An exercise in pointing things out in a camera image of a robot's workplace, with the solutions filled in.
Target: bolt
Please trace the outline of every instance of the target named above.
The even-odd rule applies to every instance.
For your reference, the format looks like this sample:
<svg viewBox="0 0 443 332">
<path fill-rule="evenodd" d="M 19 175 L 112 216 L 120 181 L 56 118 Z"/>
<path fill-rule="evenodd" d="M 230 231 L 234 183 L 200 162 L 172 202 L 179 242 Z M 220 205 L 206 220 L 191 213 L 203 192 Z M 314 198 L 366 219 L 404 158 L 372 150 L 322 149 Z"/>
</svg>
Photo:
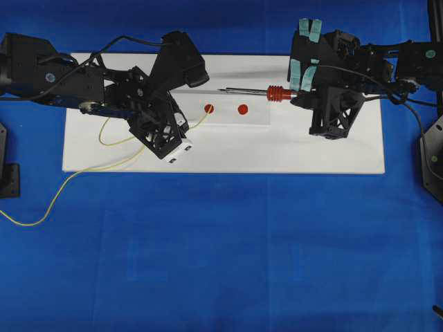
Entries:
<svg viewBox="0 0 443 332">
<path fill-rule="evenodd" d="M 47 82 L 49 82 L 49 83 L 54 83 L 54 82 L 55 82 L 55 75 L 52 74 L 52 73 L 47 73 L 47 74 L 44 76 L 44 78 L 45 78 L 45 80 L 46 80 Z"/>
</svg>

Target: black metal frame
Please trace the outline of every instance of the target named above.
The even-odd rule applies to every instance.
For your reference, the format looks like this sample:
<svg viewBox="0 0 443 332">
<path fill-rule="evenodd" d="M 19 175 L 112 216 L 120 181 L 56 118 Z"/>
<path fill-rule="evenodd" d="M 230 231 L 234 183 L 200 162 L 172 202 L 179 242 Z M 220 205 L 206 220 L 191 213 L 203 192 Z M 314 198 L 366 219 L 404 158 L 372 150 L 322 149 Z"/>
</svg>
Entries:
<svg viewBox="0 0 443 332">
<path fill-rule="evenodd" d="M 443 0 L 428 0 L 429 29 L 432 42 L 443 42 Z M 443 174 L 443 93 L 437 92 L 437 114 L 439 118 L 425 133 L 428 161 L 433 171 Z M 423 186 L 440 203 L 443 203 L 443 181 L 429 172 L 420 140 L 422 155 Z"/>
<path fill-rule="evenodd" d="M 0 199 L 20 197 L 20 168 L 18 164 L 5 164 L 8 131 L 0 123 Z"/>
</svg>

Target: red dot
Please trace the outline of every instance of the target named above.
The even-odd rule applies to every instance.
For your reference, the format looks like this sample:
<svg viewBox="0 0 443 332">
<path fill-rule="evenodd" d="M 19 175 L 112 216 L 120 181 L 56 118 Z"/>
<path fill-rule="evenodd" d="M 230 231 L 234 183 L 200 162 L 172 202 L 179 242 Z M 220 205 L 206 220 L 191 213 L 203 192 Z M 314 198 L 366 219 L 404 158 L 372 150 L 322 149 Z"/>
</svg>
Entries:
<svg viewBox="0 0 443 332">
<path fill-rule="evenodd" d="M 211 104 L 205 105 L 205 112 L 207 114 L 211 114 L 213 111 L 214 111 L 214 106 L 213 105 L 211 105 Z"/>
<path fill-rule="evenodd" d="M 238 106 L 238 113 L 242 114 L 243 116 L 248 113 L 248 105 L 241 104 Z"/>
</svg>

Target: blue surface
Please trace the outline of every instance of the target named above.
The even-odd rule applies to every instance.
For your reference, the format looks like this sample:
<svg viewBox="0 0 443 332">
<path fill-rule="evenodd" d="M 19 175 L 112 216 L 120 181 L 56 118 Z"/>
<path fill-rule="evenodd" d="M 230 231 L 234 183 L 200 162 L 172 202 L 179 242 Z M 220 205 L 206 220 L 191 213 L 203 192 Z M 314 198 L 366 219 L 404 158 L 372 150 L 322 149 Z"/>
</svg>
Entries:
<svg viewBox="0 0 443 332">
<path fill-rule="evenodd" d="M 363 43 L 428 40 L 425 0 L 357 3 L 7 0 L 0 31 L 73 52 L 182 29 L 203 53 L 289 54 L 315 17 Z M 66 177 L 64 119 L 0 104 L 22 174 L 0 209 L 44 213 Z M 420 185 L 411 114 L 384 102 L 383 130 L 383 176 L 80 176 L 38 228 L 1 221 L 0 331 L 441 331 L 443 207 Z"/>
</svg>

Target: white platform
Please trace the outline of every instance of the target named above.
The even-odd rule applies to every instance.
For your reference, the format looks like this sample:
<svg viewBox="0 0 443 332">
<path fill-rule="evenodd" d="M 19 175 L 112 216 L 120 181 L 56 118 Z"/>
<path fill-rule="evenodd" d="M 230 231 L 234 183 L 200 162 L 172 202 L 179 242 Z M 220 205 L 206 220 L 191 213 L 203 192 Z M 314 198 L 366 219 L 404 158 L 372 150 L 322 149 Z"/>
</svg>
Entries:
<svg viewBox="0 0 443 332">
<path fill-rule="evenodd" d="M 79 61 L 87 54 L 73 54 Z M 135 65 L 149 74 L 156 55 L 105 54 L 109 68 L 127 70 Z M 288 87 L 287 56 L 204 55 L 210 81 L 195 89 L 172 92 L 190 124 L 204 115 L 204 105 L 215 112 L 187 135 L 194 148 L 174 164 L 159 160 L 149 150 L 134 163 L 113 172 L 190 173 L 330 173 L 382 174 L 383 134 L 379 101 L 366 103 L 349 138 L 326 140 L 308 134 L 312 112 L 289 102 L 272 103 L 256 96 L 213 94 L 224 87 L 266 89 Z M 240 104 L 249 112 L 241 116 Z M 116 147 L 98 142 L 105 118 L 68 109 L 63 170 L 67 172 L 104 165 L 133 154 L 141 145 L 132 140 Z M 130 136 L 124 120 L 109 121 L 104 139 L 113 142 Z"/>
</svg>

